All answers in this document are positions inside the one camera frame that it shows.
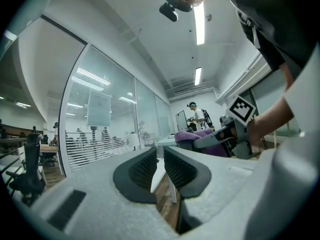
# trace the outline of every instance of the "fluorescent light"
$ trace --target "fluorescent light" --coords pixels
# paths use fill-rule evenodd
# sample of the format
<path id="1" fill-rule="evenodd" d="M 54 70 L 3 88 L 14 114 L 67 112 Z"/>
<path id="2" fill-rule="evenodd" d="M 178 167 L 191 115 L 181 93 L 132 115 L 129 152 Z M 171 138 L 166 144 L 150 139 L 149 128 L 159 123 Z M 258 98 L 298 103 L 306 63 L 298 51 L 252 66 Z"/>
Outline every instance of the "fluorescent light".
<path id="1" fill-rule="evenodd" d="M 98 77 L 98 76 L 96 76 L 95 74 L 92 74 L 92 73 L 90 73 L 90 72 L 88 72 L 88 71 L 86 71 L 86 70 L 84 70 L 84 69 L 82 69 L 82 68 L 80 68 L 80 67 L 78 68 L 77 73 L 78 73 L 78 74 L 81 74 L 81 75 L 84 75 L 84 76 L 86 76 L 86 77 L 88 77 L 88 78 L 91 78 L 91 79 L 93 79 L 93 80 L 96 80 L 97 82 L 99 82 L 99 83 L 101 83 L 101 84 L 104 84 L 104 85 L 106 85 L 106 86 L 109 86 L 109 85 L 110 85 L 110 82 L 109 82 L 109 81 L 104 80 L 104 79 L 102 79 L 101 77 Z"/>
<path id="2" fill-rule="evenodd" d="M 69 105 L 69 106 L 76 107 L 76 108 L 81 108 L 81 109 L 83 108 L 83 106 L 79 106 L 79 105 L 75 105 L 75 104 L 71 104 L 71 103 L 68 103 L 68 105 Z"/>
<path id="3" fill-rule="evenodd" d="M 8 31 L 8 30 L 5 30 L 3 35 L 4 35 L 6 38 L 10 39 L 11 41 L 16 40 L 16 38 L 17 38 L 17 36 L 16 36 L 14 33 L 11 33 L 11 32 Z"/>
<path id="4" fill-rule="evenodd" d="M 17 104 L 17 103 L 16 103 L 16 105 L 17 105 L 17 106 L 19 106 L 20 108 L 27 109 L 27 107 L 26 107 L 26 106 L 24 106 L 24 105 Z"/>
<path id="5" fill-rule="evenodd" d="M 74 81 L 74 82 L 76 82 L 76 83 L 78 83 L 78 84 L 80 84 L 80 85 L 83 85 L 83 86 L 85 86 L 85 87 L 88 87 L 88 88 L 97 90 L 97 91 L 99 91 L 99 92 L 101 92 L 101 91 L 104 90 L 103 88 L 101 88 L 101 87 L 99 87 L 99 86 L 96 86 L 96 85 L 94 85 L 94 84 L 92 84 L 92 83 L 83 81 L 82 79 L 79 79 L 79 78 L 77 78 L 77 77 L 75 77 L 75 76 L 71 77 L 71 79 L 72 79 L 72 81 Z"/>
<path id="6" fill-rule="evenodd" d="M 131 102 L 133 104 L 137 104 L 134 100 L 126 98 L 126 97 L 120 97 L 119 100 L 125 101 L 125 102 Z"/>
<path id="7" fill-rule="evenodd" d="M 19 105 L 22 105 L 22 106 L 25 106 L 25 107 L 31 107 L 30 105 L 23 104 L 23 103 L 21 103 L 21 102 L 17 102 L 16 104 L 19 104 Z"/>
<path id="8" fill-rule="evenodd" d="M 195 80 L 194 80 L 195 86 L 197 86 L 200 83 L 201 70 L 202 70 L 202 67 L 198 67 L 195 69 Z"/>
<path id="9" fill-rule="evenodd" d="M 196 45 L 203 45 L 205 43 L 205 7 L 202 2 L 199 6 L 194 8 L 195 29 L 196 29 Z"/>

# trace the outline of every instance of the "wooden floor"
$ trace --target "wooden floor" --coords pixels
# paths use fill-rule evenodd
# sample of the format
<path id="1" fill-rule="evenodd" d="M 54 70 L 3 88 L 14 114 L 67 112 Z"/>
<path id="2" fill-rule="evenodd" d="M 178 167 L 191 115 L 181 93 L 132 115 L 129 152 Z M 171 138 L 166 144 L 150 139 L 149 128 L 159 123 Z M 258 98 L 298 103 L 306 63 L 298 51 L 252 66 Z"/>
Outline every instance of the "wooden floor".
<path id="1" fill-rule="evenodd" d="M 172 203 L 169 189 L 169 178 L 165 174 L 160 184 L 153 192 L 156 195 L 156 208 L 165 219 L 165 221 L 176 230 L 179 208 L 180 208 L 180 194 L 175 190 L 176 203 Z"/>
<path id="2" fill-rule="evenodd" d="M 60 174 L 58 165 L 50 168 L 43 168 L 43 172 L 46 180 L 47 190 L 49 190 L 65 178 L 64 175 Z"/>

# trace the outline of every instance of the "office chair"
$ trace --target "office chair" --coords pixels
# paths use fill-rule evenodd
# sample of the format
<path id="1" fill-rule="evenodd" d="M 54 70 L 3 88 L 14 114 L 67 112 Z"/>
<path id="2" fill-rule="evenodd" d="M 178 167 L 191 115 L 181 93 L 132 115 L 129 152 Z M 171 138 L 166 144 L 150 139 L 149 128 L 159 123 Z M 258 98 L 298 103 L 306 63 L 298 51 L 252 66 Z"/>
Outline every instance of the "office chair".
<path id="1" fill-rule="evenodd" d="M 41 140 L 41 143 L 42 144 L 46 144 L 48 145 L 48 135 L 44 135 L 43 136 L 43 139 Z M 41 162 L 43 163 L 44 166 L 47 166 L 48 164 L 52 164 L 52 167 L 55 167 L 55 162 L 56 162 L 56 159 L 55 159 L 55 155 L 57 153 L 42 153 L 42 160 Z"/>
<path id="2" fill-rule="evenodd" d="M 13 177 L 13 181 L 9 184 L 14 191 L 20 191 L 23 195 L 22 202 L 31 206 L 37 197 L 45 188 L 44 179 L 39 178 L 38 161 L 40 153 L 40 144 L 37 141 L 38 134 L 31 133 L 27 138 L 27 146 L 25 146 L 25 173 L 17 174 L 6 172 L 7 175 Z"/>

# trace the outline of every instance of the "glass partition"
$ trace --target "glass partition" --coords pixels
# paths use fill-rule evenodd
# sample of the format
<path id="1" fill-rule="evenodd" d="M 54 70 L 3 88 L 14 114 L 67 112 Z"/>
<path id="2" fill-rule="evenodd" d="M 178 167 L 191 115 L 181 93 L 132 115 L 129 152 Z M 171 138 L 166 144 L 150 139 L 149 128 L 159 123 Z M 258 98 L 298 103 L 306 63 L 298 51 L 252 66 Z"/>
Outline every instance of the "glass partition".
<path id="1" fill-rule="evenodd" d="M 162 139 L 155 94 L 138 80 L 135 89 L 140 145 L 151 147 Z"/>
<path id="2" fill-rule="evenodd" d="M 157 95 L 155 96 L 155 101 L 158 110 L 161 135 L 162 138 L 166 138 L 170 134 L 175 133 L 170 106 Z"/>
<path id="3" fill-rule="evenodd" d="M 91 46 L 70 81 L 65 120 L 70 170 L 133 150 L 134 77 Z"/>

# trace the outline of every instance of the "chair armrest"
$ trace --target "chair armrest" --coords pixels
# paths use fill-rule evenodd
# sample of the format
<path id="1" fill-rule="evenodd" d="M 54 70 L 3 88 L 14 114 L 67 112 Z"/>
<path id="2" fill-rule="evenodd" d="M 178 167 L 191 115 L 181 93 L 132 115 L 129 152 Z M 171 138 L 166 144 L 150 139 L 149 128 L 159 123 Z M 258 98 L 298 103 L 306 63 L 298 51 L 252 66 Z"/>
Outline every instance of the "chair armrest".
<path id="1" fill-rule="evenodd" d="M 9 176 L 11 176 L 13 178 L 16 178 L 16 177 L 18 177 L 20 175 L 18 173 L 14 173 L 14 172 L 11 172 L 11 171 L 6 171 L 5 174 L 9 175 Z"/>

